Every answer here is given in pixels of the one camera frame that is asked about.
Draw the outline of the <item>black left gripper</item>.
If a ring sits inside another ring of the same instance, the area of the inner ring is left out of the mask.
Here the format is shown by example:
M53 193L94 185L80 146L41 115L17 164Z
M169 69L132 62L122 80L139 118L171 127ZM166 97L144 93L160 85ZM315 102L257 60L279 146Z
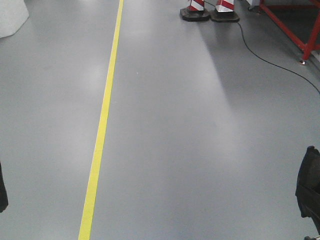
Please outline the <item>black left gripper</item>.
M0 165L0 212L8 207L8 195L3 180L2 166Z

